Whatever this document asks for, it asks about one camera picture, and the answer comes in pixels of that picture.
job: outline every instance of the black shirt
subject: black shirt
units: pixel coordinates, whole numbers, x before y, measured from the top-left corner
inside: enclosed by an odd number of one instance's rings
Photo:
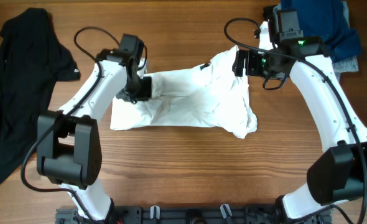
[[[45,9],[30,8],[5,22],[0,36],[0,184],[22,163],[37,135],[56,81],[80,72],[52,29]]]

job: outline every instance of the wood grain surface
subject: wood grain surface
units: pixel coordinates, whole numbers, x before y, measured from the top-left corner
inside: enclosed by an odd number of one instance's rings
[[[57,110],[81,87],[93,62],[73,43],[75,32],[100,26],[118,39],[138,35],[149,49],[149,71],[191,68],[207,62],[233,44],[223,34],[234,17],[262,21],[262,8],[278,1],[133,1],[104,3],[0,4],[4,22],[28,7],[43,7],[53,15],[59,41],[77,61],[82,78],[57,83],[50,110]],[[360,35],[360,72],[341,76],[341,85],[358,117],[367,126],[367,0],[350,1],[350,22]],[[233,37],[251,45],[251,24],[231,26]],[[96,54],[115,47],[106,35],[88,31],[78,41]],[[316,125],[291,81],[276,91],[264,91],[262,80],[250,78],[251,107],[258,130],[237,139],[221,128],[146,127],[109,129],[111,107],[100,124],[103,165],[99,175],[116,205],[244,205],[272,203],[305,182],[307,169],[322,155]],[[73,206],[65,193],[42,194],[21,184],[20,169],[0,185],[0,223],[53,223],[55,209]],[[27,168],[29,182],[55,187],[37,174],[35,159]],[[356,221],[361,200],[342,207]],[[345,223],[334,212],[335,223]]]

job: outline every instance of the black cable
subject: black cable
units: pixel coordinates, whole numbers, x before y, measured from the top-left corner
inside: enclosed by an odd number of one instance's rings
[[[141,67],[138,68],[138,71],[141,71],[146,66],[146,61],[147,61],[147,47],[146,47],[146,45],[144,45],[144,47],[145,47],[145,62],[144,62],[144,64]]]
[[[281,83],[277,87],[272,87],[272,88],[266,88],[266,83],[269,81],[269,77],[266,77],[264,83],[262,84],[262,87],[264,88],[264,90],[269,90],[269,91],[280,89],[286,83],[286,80],[287,80],[288,77],[289,77],[289,74],[286,72],[284,74],[284,77],[283,77]]]
[[[366,215],[366,209],[367,209],[367,166],[366,166],[365,154],[364,154],[363,148],[360,144],[359,137],[356,134],[355,125],[352,123],[351,117],[350,117],[348,111],[346,110],[345,104],[344,104],[340,94],[337,92],[337,89],[334,87],[332,81],[319,68],[317,68],[312,63],[307,62],[306,60],[303,60],[301,58],[297,58],[297,57],[294,57],[294,56],[291,56],[291,55],[286,55],[286,54],[282,54],[282,53],[278,53],[278,52],[271,52],[271,51],[260,49],[260,48],[257,48],[257,47],[252,47],[252,46],[249,46],[249,45],[246,45],[246,44],[242,44],[241,42],[238,42],[237,40],[234,40],[231,36],[229,36],[228,31],[227,31],[229,24],[231,24],[234,21],[249,21],[249,22],[252,22],[253,24],[255,24],[258,29],[260,29],[258,23],[256,21],[252,20],[252,19],[249,19],[249,18],[234,18],[234,19],[229,20],[225,24],[224,34],[225,34],[226,38],[228,38],[234,44],[236,44],[238,46],[241,46],[241,47],[245,47],[249,50],[253,50],[255,52],[264,52],[265,54],[278,55],[278,56],[281,56],[281,57],[286,57],[286,58],[289,58],[289,59],[292,59],[292,60],[302,62],[302,63],[308,65],[309,67],[311,67],[312,69],[314,69],[317,73],[319,73],[319,75],[323,78],[324,82],[326,82],[329,85],[329,87],[332,89],[332,92],[336,96],[337,101],[341,106],[341,109],[344,113],[345,119],[348,121],[349,129],[352,132],[353,138],[355,140],[356,146],[358,147],[358,151],[359,151],[361,166],[362,166],[362,170],[363,170],[363,199],[362,199],[361,212],[359,214],[359,219],[358,219],[357,224],[363,223],[363,220],[365,219],[365,215]],[[345,214],[345,212],[342,209],[341,209],[340,212],[341,212],[341,214]]]
[[[331,205],[333,208],[337,209],[341,215],[343,215],[344,219],[349,223],[349,224],[353,224],[353,222],[351,221],[351,219],[348,217],[348,215],[344,212],[344,210],[342,208],[340,208],[338,205]]]
[[[83,32],[84,30],[88,30],[88,29],[100,30],[100,31],[104,32],[105,34],[108,34],[117,43],[117,45],[119,45],[119,42],[117,41],[117,39],[113,35],[111,35],[108,31],[106,31],[106,30],[104,30],[102,28],[99,28],[99,27],[84,27],[84,28],[80,29],[79,31],[77,31],[77,33],[74,35],[74,44],[82,52],[84,52],[84,54],[86,54],[92,60],[94,60],[95,63],[97,64],[98,70],[99,70],[98,71],[98,76],[97,76],[94,84],[85,93],[85,95],[83,96],[83,98],[80,99],[79,102],[67,114],[65,114],[65,116],[62,119],[57,120],[54,125],[52,125],[51,127],[49,127],[49,129],[47,129],[39,138],[37,138],[36,142],[29,149],[29,151],[27,152],[27,154],[26,154],[26,156],[25,156],[25,158],[23,160],[22,169],[21,169],[21,180],[22,180],[22,183],[26,187],[28,187],[29,189],[34,190],[36,192],[68,192],[68,193],[70,193],[72,195],[72,197],[74,197],[75,200],[77,201],[77,204],[79,205],[79,207],[84,211],[84,214],[88,217],[88,219],[90,220],[90,222],[96,223],[96,221],[89,214],[88,210],[85,208],[83,202],[80,200],[80,198],[78,197],[77,193],[74,190],[72,190],[72,189],[63,189],[63,188],[59,188],[59,189],[40,189],[40,188],[34,187],[33,185],[29,184],[28,181],[27,181],[27,179],[26,179],[26,175],[25,175],[26,165],[27,165],[27,163],[28,163],[31,155],[33,155],[33,153],[37,149],[37,146],[48,136],[48,134],[50,134],[52,131],[57,131],[59,129],[60,125],[63,123],[63,121],[65,119],[67,119],[68,117],[70,117],[77,109],[79,109],[81,107],[81,105],[91,95],[91,93],[96,88],[96,86],[99,84],[99,82],[100,82],[100,80],[102,78],[102,71],[103,70],[102,70],[102,66],[101,66],[99,60],[97,60],[94,56],[92,56],[92,54],[90,54],[88,51],[86,51],[85,49],[83,49],[77,43],[77,36],[79,35],[79,33]]]

